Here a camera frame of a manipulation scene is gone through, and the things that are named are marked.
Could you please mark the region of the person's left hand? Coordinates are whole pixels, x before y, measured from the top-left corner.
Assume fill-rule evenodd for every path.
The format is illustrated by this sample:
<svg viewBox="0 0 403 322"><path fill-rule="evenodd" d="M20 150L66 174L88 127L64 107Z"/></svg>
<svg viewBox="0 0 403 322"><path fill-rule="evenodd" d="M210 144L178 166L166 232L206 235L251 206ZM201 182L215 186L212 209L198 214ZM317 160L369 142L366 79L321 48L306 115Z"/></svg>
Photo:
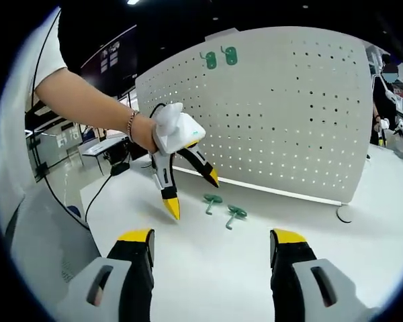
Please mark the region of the person's left hand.
<svg viewBox="0 0 403 322"><path fill-rule="evenodd" d="M131 125L132 140L150 153L157 151L157 146L153 139L154 128L155 122L141 114L134 117Z"/></svg>

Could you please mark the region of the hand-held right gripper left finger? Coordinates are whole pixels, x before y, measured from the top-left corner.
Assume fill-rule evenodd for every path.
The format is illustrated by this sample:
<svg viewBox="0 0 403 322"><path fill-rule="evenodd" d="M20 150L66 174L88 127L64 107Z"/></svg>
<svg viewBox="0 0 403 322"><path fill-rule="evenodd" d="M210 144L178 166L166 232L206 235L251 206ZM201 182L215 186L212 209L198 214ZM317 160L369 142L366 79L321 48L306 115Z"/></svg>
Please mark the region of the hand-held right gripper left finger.
<svg viewBox="0 0 403 322"><path fill-rule="evenodd" d="M122 234L106 257L76 275L58 304L59 321L150 321L154 230Z"/></svg>

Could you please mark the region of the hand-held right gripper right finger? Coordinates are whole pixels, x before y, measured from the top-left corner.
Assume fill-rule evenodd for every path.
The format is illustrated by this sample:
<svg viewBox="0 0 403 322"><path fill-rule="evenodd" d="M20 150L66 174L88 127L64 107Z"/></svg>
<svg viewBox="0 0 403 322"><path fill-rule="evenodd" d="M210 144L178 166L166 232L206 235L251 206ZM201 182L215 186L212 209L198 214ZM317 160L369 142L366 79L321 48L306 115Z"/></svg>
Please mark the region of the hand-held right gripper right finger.
<svg viewBox="0 0 403 322"><path fill-rule="evenodd" d="M355 283L327 259L318 259L306 239L270 231L271 291L276 321L371 321Z"/></svg>

